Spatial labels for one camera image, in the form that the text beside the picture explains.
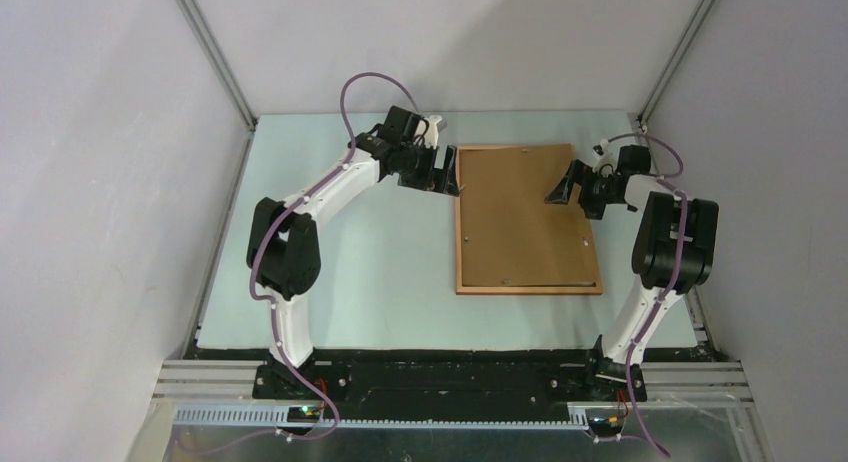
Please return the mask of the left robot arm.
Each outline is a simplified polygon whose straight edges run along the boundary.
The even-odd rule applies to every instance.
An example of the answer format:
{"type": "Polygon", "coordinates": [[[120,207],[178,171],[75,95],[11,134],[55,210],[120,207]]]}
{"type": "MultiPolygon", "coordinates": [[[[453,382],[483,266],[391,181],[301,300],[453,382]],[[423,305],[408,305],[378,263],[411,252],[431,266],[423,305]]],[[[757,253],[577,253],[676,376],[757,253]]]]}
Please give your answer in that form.
{"type": "Polygon", "coordinates": [[[322,261],[321,229],[362,192],[395,175],[401,187],[459,196],[455,146],[439,147],[446,122],[440,115],[393,106],[385,120],[356,135],[343,157],[312,186],[282,201],[257,203],[248,241],[249,288],[268,302],[273,357],[284,363],[277,384],[292,398],[316,385],[304,364],[314,345],[308,329],[307,294],[322,261]]]}

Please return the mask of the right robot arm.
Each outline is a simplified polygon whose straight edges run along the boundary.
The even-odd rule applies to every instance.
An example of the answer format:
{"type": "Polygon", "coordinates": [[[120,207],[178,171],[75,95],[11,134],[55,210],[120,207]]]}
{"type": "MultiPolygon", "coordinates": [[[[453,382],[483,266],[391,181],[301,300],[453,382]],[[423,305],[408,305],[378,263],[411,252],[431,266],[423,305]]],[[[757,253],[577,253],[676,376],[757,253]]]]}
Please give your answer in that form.
{"type": "Polygon", "coordinates": [[[612,154],[609,143],[593,148],[596,160],[570,163],[545,203],[575,199],[590,220],[611,205],[641,216],[630,266],[635,280],[612,326],[598,336],[581,374],[585,393],[606,400],[636,378],[647,343],[669,309],[712,270],[719,217],[717,203],[690,198],[667,177],[651,171],[646,146],[626,145],[612,154]]]}

